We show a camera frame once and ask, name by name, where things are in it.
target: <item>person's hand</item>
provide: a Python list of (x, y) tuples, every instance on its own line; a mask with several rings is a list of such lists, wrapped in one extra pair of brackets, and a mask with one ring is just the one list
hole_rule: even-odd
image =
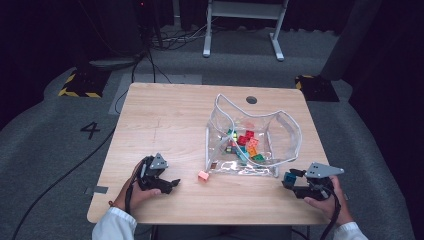
[[(347, 202), (344, 197), (343, 190), (340, 187), (339, 179), (336, 176), (330, 176), (330, 179), (333, 182), (334, 193), (337, 195), (337, 198), (339, 199), (341, 205), (339, 217), (337, 218), (336, 224), (340, 226), (345, 223), (353, 222), (354, 220), (347, 207)], [(318, 201), (310, 197), (305, 197), (304, 200), (312, 207), (320, 209), (328, 219), (331, 219), (331, 217), (333, 216), (335, 206), (333, 195), (323, 201)]]
[(142, 162), (138, 163), (137, 166), (135, 166), (131, 177), (125, 182), (124, 186), (121, 189), (121, 192), (119, 193), (118, 197), (113, 202), (114, 207), (117, 207), (121, 209), (122, 211), (125, 211), (125, 195), (130, 184), (133, 185), (133, 192), (132, 192), (131, 201), (130, 201), (130, 209), (137, 208), (138, 206), (140, 206), (140, 204), (143, 201), (161, 194), (160, 189), (150, 189), (150, 190), (143, 191), (140, 189), (140, 186), (138, 185), (137, 181), (131, 182), (133, 179), (133, 176), (136, 174), (136, 171), (141, 163)]

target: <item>metal stand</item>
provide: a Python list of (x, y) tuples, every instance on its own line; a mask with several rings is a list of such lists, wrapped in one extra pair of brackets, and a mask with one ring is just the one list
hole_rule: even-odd
[(277, 20), (275, 33), (270, 33), (271, 43), (274, 47), (275, 55), (278, 61), (284, 60), (284, 55), (278, 43), (278, 35), (286, 13), (289, 0), (284, 0), (282, 4), (260, 4), (260, 3), (241, 3), (241, 2), (220, 2), (209, 0), (208, 16), (205, 45), (203, 48), (203, 56), (211, 55), (212, 42), (212, 16), (220, 17), (239, 17), (239, 18), (257, 18)]

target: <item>dark background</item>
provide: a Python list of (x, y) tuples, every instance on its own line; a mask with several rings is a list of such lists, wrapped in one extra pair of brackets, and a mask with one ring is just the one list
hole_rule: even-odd
[[(74, 40), (80, 43), (87, 59), (113, 56), (93, 30), (79, 2), (61, 2), (66, 11), (56, 14), (49, 12), (49, 1), (3, 1), (0, 7), (0, 129), (19, 113), (42, 101), (47, 84), (75, 66), (67, 45), (58, 34), (61, 25), (55, 17), (63, 14), (73, 21), (77, 29)], [(81, 2), (99, 33), (104, 34), (96, 2)], [(205, 2), (180, 0), (183, 29), (203, 26)], [(290, 1), (283, 29), (340, 33), (352, 2)], [(164, 8), (167, 13), (163, 10), (159, 13), (160, 25), (172, 23), (172, 16), (169, 17), (172, 1), (163, 0), (160, 4), (168, 6)], [(353, 87), (350, 103), (374, 135), (405, 196), (417, 238), (421, 235), (418, 223), (423, 215), (419, 198), (423, 187), (418, 178), (424, 170), (423, 10), (423, 3), (383, 0), (343, 77)], [(270, 23), (240, 20), (234, 24), (232, 20), (222, 19), (221, 24), (255, 28)]]

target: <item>clear plastic bin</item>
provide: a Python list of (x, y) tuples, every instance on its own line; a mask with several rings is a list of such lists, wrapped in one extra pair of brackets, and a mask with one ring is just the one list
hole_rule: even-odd
[(219, 94), (206, 128), (206, 172), (278, 177), (301, 143), (299, 125), (283, 110), (250, 115)]

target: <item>printed number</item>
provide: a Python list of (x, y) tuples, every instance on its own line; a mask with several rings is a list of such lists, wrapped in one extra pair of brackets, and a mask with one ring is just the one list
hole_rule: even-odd
[(93, 137), (94, 132), (100, 132), (100, 129), (96, 129), (97, 123), (92, 122), (88, 124), (87, 126), (81, 128), (81, 132), (90, 132), (90, 136), (88, 137), (89, 140)]

